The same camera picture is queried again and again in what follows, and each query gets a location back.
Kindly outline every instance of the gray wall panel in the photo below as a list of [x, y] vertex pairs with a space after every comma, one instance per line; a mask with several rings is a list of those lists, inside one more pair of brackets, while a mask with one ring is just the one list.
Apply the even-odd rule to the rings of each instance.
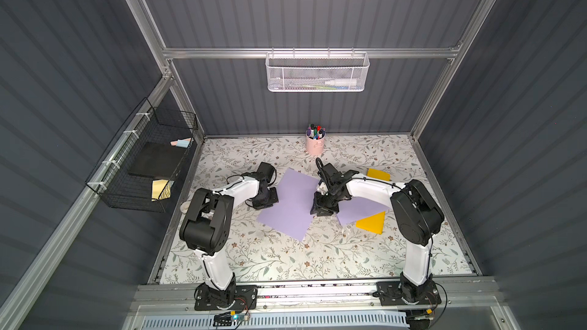
[[408, 132], [442, 68], [440, 59], [371, 60], [363, 92], [270, 92], [264, 61], [178, 59], [207, 135]]
[[585, 13], [587, 0], [498, 0], [420, 138], [525, 329], [584, 325]]
[[168, 47], [448, 47], [479, 0], [147, 0]]
[[[0, 21], [3, 303], [161, 74], [124, 0], [0, 0]], [[118, 328], [169, 218], [100, 203], [21, 329]]]

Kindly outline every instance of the yellow paper sheet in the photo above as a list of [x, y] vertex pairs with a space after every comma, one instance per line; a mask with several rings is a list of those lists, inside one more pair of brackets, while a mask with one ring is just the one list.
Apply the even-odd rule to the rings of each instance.
[[[153, 189], [151, 191], [151, 198], [153, 200], [159, 199], [159, 195], [161, 195], [161, 192], [163, 191], [163, 189], [165, 189], [165, 185], [167, 185], [167, 180], [153, 180]], [[161, 199], [165, 199], [168, 197], [169, 196], [161, 196]]]
[[[373, 179], [379, 179], [383, 181], [391, 180], [391, 175], [387, 172], [369, 169], [367, 176]], [[381, 234], [383, 233], [383, 222], [385, 221], [385, 212], [382, 211], [374, 216], [370, 216], [361, 220], [358, 220], [356, 227], [369, 232]]]

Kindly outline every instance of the purple paper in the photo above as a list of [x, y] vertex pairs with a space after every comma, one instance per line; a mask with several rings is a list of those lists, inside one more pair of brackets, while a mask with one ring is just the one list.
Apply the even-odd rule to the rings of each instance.
[[338, 221], [342, 226], [355, 222], [360, 219], [374, 216], [382, 211], [387, 211], [387, 206], [377, 203], [364, 197], [354, 197], [351, 200], [338, 202], [340, 212]]
[[318, 182], [317, 178], [288, 168], [277, 184], [279, 202], [263, 209], [257, 221], [303, 241], [312, 223], [310, 209]]

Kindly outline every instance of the pink cup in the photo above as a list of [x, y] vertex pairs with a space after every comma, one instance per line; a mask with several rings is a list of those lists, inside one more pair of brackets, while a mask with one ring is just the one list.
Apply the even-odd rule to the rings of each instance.
[[312, 156], [320, 156], [324, 151], [324, 138], [312, 139], [306, 135], [306, 151]]

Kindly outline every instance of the black mounting plate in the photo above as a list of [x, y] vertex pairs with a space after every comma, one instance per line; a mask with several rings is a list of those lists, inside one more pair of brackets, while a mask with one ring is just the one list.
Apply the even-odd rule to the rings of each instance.
[[[383, 295], [379, 295], [381, 306], [400, 306], [407, 304], [401, 298], [401, 290], [399, 288], [400, 280], [377, 282], [376, 285], [377, 291], [379, 293], [385, 293]], [[427, 296], [414, 305], [437, 306], [442, 303], [442, 299], [438, 289], [436, 288], [436, 284], [434, 284], [434, 282], [431, 280], [429, 280], [426, 284], [424, 291], [426, 292]]]
[[[199, 286], [194, 293], [195, 305], [194, 311], [245, 311], [245, 304], [239, 299], [235, 299], [232, 305], [228, 308], [217, 308], [208, 300], [209, 290], [207, 285]], [[240, 297], [246, 302], [249, 310], [257, 307], [257, 286], [256, 285], [237, 285], [237, 293], [235, 297]]]

